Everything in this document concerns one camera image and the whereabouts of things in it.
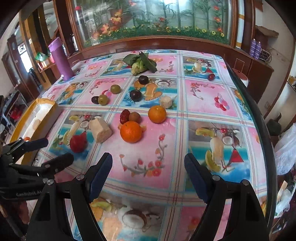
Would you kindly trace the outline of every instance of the orange fruit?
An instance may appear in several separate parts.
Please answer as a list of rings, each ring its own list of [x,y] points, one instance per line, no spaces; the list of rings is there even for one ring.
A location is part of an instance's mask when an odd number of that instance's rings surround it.
[[[162,123],[166,119],[166,111],[160,105],[152,106],[148,111],[149,119],[154,123]]]
[[[125,122],[120,128],[121,138],[129,143],[135,143],[142,137],[142,128],[135,121]]]

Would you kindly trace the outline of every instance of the purple bottle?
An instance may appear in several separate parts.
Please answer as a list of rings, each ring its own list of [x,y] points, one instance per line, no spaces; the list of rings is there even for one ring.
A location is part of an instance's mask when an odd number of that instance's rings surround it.
[[[260,52],[261,52],[261,43],[258,42],[256,45],[256,48],[255,48],[255,52],[254,52],[255,59],[259,59]]]
[[[69,80],[74,76],[74,72],[71,69],[67,56],[65,55],[62,41],[59,37],[51,42],[48,46],[52,57],[57,65],[57,68],[62,75],[64,81]]]
[[[251,41],[250,52],[249,52],[249,55],[250,55],[251,57],[254,56],[254,52],[255,52],[256,45],[257,45],[257,42],[256,42],[255,39],[253,39],[253,40]]]

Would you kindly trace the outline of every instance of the beige root vegetable chunk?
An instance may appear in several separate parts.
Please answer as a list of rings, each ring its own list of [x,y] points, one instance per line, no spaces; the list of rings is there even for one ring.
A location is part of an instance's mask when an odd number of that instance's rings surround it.
[[[89,129],[97,143],[103,143],[112,135],[112,130],[103,119],[91,120]]]
[[[159,104],[165,108],[168,109],[172,106],[173,101],[169,96],[162,96],[159,98]]]

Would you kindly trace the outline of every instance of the patterned tablecloth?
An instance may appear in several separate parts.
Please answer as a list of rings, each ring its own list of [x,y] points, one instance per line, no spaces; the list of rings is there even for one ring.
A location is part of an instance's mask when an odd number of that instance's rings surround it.
[[[113,167],[93,208],[106,239],[186,241],[198,225],[205,204],[188,179],[184,156],[191,152],[201,164],[213,167],[206,163],[205,153],[218,148],[214,143],[222,141],[223,155],[215,158],[218,172],[212,172],[227,181],[249,180],[262,203],[267,189],[263,153],[254,122],[220,56],[176,50],[144,52],[157,62],[158,71],[145,73],[155,88],[140,88],[144,95],[140,102],[134,103],[129,97],[129,92],[137,87],[134,83],[138,76],[132,76],[130,67],[122,62],[127,54],[137,51],[80,62],[74,67],[78,70],[75,77],[67,82],[57,81],[43,95],[57,101],[63,112],[48,134],[48,147],[37,154],[37,164],[72,153],[73,165],[56,175],[58,182],[66,181],[85,173],[104,152],[111,153]],[[215,75],[213,81],[208,80],[209,74]],[[110,92],[113,84],[121,86],[120,94]],[[159,91],[172,98],[164,123],[149,120],[148,110],[159,104],[159,98],[146,100],[146,91]],[[109,104],[93,104],[91,98],[102,93],[109,97]],[[124,109],[140,113],[141,125],[147,128],[135,144],[120,137],[119,116]],[[63,137],[77,117],[86,121],[104,118],[113,135],[98,144],[87,130],[87,148],[73,153]],[[83,131],[79,128],[76,134]],[[210,146],[212,138],[216,142]],[[215,239],[223,236],[230,203],[231,200],[226,202]],[[66,206],[74,238],[81,240],[71,202],[66,200]]]

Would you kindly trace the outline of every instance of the wooden door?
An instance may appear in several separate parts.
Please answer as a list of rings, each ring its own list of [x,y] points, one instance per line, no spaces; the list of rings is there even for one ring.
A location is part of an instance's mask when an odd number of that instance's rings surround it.
[[[15,35],[13,34],[10,38],[7,39],[7,46],[14,63],[15,69],[18,72],[21,82],[26,86],[26,89],[29,92],[32,100],[36,99],[39,95],[39,89],[36,83],[30,78],[29,74],[27,73],[20,54],[17,49],[17,42]]]
[[[2,61],[3,61],[6,72],[9,76],[14,88],[17,89],[20,93],[22,93],[22,95],[24,96],[27,103],[32,101],[33,100],[32,96],[30,95],[27,87],[21,81],[21,78],[15,69],[15,66],[13,64],[13,60],[12,60],[9,52],[7,52],[3,55]]]

